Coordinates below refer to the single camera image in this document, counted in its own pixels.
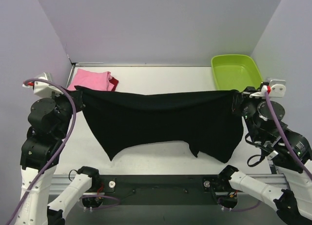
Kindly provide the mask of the black t shirt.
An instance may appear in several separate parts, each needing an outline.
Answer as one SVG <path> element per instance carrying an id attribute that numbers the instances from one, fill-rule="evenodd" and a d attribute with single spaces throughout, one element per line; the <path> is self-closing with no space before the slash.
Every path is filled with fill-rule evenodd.
<path id="1" fill-rule="evenodd" d="M 86 122 L 110 159 L 129 147 L 179 141 L 194 156 L 205 153 L 226 163 L 243 137 L 235 90 L 156 95 L 78 90 Z"/>

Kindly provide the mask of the green plastic tray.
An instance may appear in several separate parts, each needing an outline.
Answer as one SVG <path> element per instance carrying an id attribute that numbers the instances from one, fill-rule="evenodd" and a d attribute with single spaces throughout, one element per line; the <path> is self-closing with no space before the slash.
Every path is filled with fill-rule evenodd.
<path id="1" fill-rule="evenodd" d="M 248 86 L 258 88 L 263 81 L 255 61 L 247 55 L 214 56 L 211 69 L 217 90 L 243 91 Z"/>

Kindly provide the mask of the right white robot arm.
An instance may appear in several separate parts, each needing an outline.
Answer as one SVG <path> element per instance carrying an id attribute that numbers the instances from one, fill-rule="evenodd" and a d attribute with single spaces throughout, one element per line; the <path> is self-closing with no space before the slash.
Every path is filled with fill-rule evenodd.
<path id="1" fill-rule="evenodd" d="M 220 187 L 228 193 L 219 196 L 223 209 L 236 192 L 244 192 L 272 208 L 288 225 L 312 223 L 312 148 L 309 141 L 282 122 L 285 110 L 270 100 L 270 95 L 282 97 L 285 88 L 262 85 L 247 87 L 235 102 L 244 118 L 248 133 L 245 141 L 260 148 L 260 159 L 273 162 L 284 175 L 289 187 L 279 188 L 250 177 L 234 166 L 226 166 L 218 175 Z"/>

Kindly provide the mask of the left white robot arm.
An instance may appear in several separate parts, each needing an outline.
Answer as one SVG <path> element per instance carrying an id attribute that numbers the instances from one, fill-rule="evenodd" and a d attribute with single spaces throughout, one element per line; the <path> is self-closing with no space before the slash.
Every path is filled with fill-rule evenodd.
<path id="1" fill-rule="evenodd" d="M 70 210 L 87 191 L 101 186 L 99 171 L 81 167 L 72 182 L 48 202 L 59 156 L 73 131 L 81 97 L 53 95 L 31 106 L 30 128 L 21 148 L 21 199 L 15 213 L 17 225 L 63 225 Z"/>

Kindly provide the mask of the folded pink t shirt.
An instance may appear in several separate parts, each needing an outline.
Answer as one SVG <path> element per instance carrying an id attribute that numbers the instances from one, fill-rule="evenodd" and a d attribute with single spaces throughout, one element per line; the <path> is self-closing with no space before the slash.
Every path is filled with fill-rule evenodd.
<path id="1" fill-rule="evenodd" d="M 78 69 L 67 89 L 74 91 L 76 86 L 82 86 L 97 91 L 109 91 L 108 86 L 111 77 L 109 71 L 98 73 Z"/>

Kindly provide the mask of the folded red t shirt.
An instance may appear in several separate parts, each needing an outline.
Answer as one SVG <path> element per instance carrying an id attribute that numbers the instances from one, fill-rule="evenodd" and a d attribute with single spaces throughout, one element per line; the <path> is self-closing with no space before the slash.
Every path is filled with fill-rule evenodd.
<path id="1" fill-rule="evenodd" d="M 119 81 L 117 79 L 115 79 L 114 77 L 111 77 L 109 79 L 109 86 L 108 86 L 108 90 L 109 91 L 115 91 L 116 87 L 118 85 Z"/>

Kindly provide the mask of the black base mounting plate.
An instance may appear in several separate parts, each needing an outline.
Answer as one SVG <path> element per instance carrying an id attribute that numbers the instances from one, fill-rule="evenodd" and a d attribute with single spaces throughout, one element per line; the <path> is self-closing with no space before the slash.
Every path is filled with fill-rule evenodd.
<path id="1" fill-rule="evenodd" d="M 217 175 L 102 175 L 85 197 L 85 207 L 116 205 L 215 205 L 219 197 L 235 198 L 237 190 Z"/>

